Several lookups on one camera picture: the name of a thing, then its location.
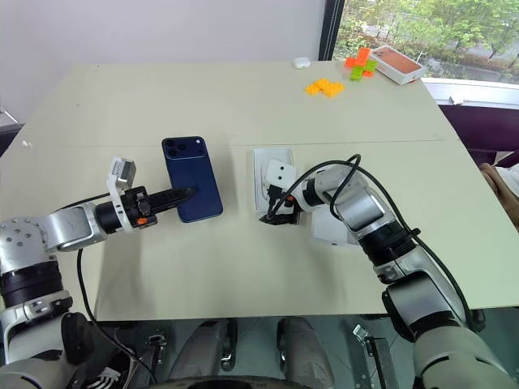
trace white wall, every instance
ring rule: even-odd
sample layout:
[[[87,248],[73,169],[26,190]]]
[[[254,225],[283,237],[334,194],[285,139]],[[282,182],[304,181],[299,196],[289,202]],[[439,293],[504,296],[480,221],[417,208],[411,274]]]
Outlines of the white wall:
[[[317,59],[324,2],[0,0],[2,106],[27,120],[81,62]]]

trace toy building block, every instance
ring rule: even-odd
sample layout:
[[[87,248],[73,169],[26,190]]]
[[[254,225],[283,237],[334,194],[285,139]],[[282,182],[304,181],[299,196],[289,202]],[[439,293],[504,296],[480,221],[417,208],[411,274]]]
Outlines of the toy building block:
[[[366,65],[364,66],[365,71],[375,71],[376,70],[376,61],[372,59],[368,59],[366,61]]]
[[[355,66],[364,67],[366,65],[366,62],[367,62],[366,59],[355,58],[354,67]]]
[[[328,97],[334,97],[336,94],[341,93],[344,89],[344,85],[341,83],[331,83],[325,89],[323,89],[323,93]]]
[[[360,47],[358,49],[357,59],[360,59],[362,61],[367,61],[367,59],[370,56],[370,52],[371,52],[371,49],[369,49],[367,47]]]
[[[364,72],[364,68],[361,66],[356,66],[351,71],[350,79],[353,81],[359,81],[362,78],[362,73]]]
[[[344,66],[353,69],[353,67],[355,66],[355,58],[348,57],[344,62]]]
[[[314,83],[311,83],[310,85],[308,85],[306,88],[305,88],[305,91],[309,94],[309,95],[315,95],[318,91],[320,91],[320,88],[315,85]]]
[[[314,85],[317,85],[319,89],[322,91],[325,88],[329,88],[332,83],[330,83],[327,79],[318,79],[314,82]]]

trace yellow toy block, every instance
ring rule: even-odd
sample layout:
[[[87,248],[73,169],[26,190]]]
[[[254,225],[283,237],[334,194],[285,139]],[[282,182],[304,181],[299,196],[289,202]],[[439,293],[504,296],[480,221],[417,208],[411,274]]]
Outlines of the yellow toy block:
[[[308,85],[306,88],[305,88],[305,91],[309,94],[309,95],[315,95],[318,91],[320,91],[319,87],[317,85],[315,85],[314,83],[311,83],[310,85]]]
[[[341,83],[331,83],[328,87],[323,89],[323,93],[328,97],[334,97],[344,90],[344,85]]]
[[[329,88],[332,85],[332,83],[330,83],[327,79],[318,79],[314,82],[314,84],[317,85],[321,91],[325,88]]]

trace window sill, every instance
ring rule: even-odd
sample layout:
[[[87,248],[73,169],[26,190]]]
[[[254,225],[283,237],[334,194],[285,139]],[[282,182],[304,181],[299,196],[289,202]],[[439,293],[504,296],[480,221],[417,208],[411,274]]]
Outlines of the window sill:
[[[438,105],[519,109],[519,85],[466,79],[422,81]]]

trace wire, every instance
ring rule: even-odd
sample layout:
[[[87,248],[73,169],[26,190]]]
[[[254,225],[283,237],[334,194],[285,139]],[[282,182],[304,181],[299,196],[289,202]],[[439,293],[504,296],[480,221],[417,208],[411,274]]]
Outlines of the wire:
[[[108,197],[108,196],[110,196],[110,193],[108,193],[108,192],[107,193],[103,193],[103,194],[98,194],[97,196],[89,197],[87,199],[83,199],[83,200],[80,200],[80,201],[76,201],[75,203],[68,204],[65,207],[59,208],[58,211],[60,209],[75,207],[76,205],[80,205],[82,203],[87,203],[89,201],[94,201],[94,200],[102,199],[103,197]]]
[[[335,205],[335,200],[337,200],[339,194],[341,193],[341,191],[345,188],[346,184],[348,183],[348,181],[351,179],[351,177],[353,177],[355,171],[359,171],[360,173],[362,173],[364,176],[366,176],[367,178],[369,178],[369,180],[371,182],[373,182],[375,184],[375,186],[380,190],[380,192],[382,193],[382,195],[386,198],[386,200],[388,201],[388,204],[389,206],[391,207],[392,211],[394,212],[395,214],[395,217],[398,219],[398,221],[400,222],[400,224],[402,225],[402,227],[404,228],[404,230],[414,239],[414,241],[419,245],[421,246],[428,254],[429,256],[431,256],[432,260],[434,262],[436,262],[436,264],[438,265],[438,267],[444,272],[445,276],[447,277],[448,281],[451,283],[451,285],[453,286],[454,290],[456,291],[456,294],[457,296],[460,298],[460,301],[461,301],[461,305],[463,306],[463,312],[465,313],[465,320],[467,322],[467,327],[473,331],[473,332],[476,332],[476,329],[475,329],[475,325],[474,325],[474,318],[472,316],[472,313],[470,311],[470,308],[469,308],[469,305],[467,303],[467,300],[465,299],[465,295],[463,294],[463,292],[461,291],[461,288],[460,288],[460,285],[456,282],[456,279],[454,278],[453,274],[449,271],[449,269],[447,268],[447,266],[445,265],[445,263],[440,259],[440,257],[438,257],[438,255],[436,255],[436,253],[422,240],[418,237],[418,234],[419,234],[419,230],[415,230],[415,229],[411,229],[409,227],[409,225],[407,224],[407,222],[405,221],[404,219],[404,216],[401,214],[400,212],[400,209],[398,209],[398,206],[397,204],[394,202],[394,200],[392,199],[391,195],[389,194],[389,192],[384,188],[384,186],[379,182],[379,180],[377,180],[375,178],[375,176],[373,176],[371,173],[369,173],[367,170],[365,170],[364,168],[361,168],[359,166],[360,164],[360,159],[361,159],[361,156],[359,154],[355,154],[354,156],[350,157],[348,160],[328,160],[326,162],[322,162],[320,164],[317,164],[316,166],[314,166],[313,168],[307,170],[301,177],[299,177],[295,183],[281,196],[281,200],[278,202],[278,204],[272,209],[272,212],[269,212],[268,215],[269,216],[274,216],[276,214],[276,211],[280,208],[281,204],[283,204],[283,202],[286,200],[286,198],[288,196],[290,196],[290,194],[292,193],[292,191],[299,185],[301,184],[305,178],[307,178],[308,176],[310,176],[310,174],[314,173],[316,170],[318,169],[321,169],[323,168],[324,166],[328,166],[328,165],[346,165],[346,166],[349,166],[351,169],[351,171],[348,173],[348,175],[346,176],[346,178],[344,179],[344,181],[338,186],[335,194],[333,195],[333,197],[331,198],[330,200],[330,212],[332,213],[332,215],[334,217],[336,217],[337,219],[339,220],[342,220],[342,218],[339,217],[338,214],[335,213],[335,210],[333,209],[334,208],[334,205]]]
[[[78,250],[77,254],[77,269],[78,269],[78,280],[79,280],[79,288],[81,289],[81,295],[83,296],[83,303],[85,310],[87,311],[87,315],[90,318],[90,321],[92,322],[93,326],[108,340],[111,344],[113,344],[115,347],[117,347],[119,350],[121,350],[122,353],[124,353],[127,357],[129,357],[132,361],[135,361],[138,363],[141,367],[143,367],[149,374],[150,378],[152,379],[153,383],[157,383],[157,379],[155,378],[155,375],[151,371],[149,367],[146,366],[137,356],[129,352],[124,344],[121,344],[117,342],[112,336],[108,334],[103,328],[101,328],[100,324],[97,322],[96,318],[94,317],[92,310],[90,309],[90,304],[88,304],[88,296],[87,296],[87,290],[84,287],[84,281],[83,281],[83,271],[81,269],[81,259],[83,257],[83,249]]]
[[[360,165],[361,156],[360,154],[355,154],[354,156],[351,156],[348,158],[345,162],[351,163],[352,160],[355,160],[354,165],[352,166],[352,169],[346,176],[346,178],[342,181],[342,183],[339,185],[335,193],[333,194],[332,200],[330,201],[330,212],[332,213],[333,217],[335,217],[337,220],[342,221],[342,218],[335,212],[335,202],[337,201],[337,198],[341,194],[342,190],[346,187],[350,179],[354,176],[355,172],[358,169],[358,166]]]

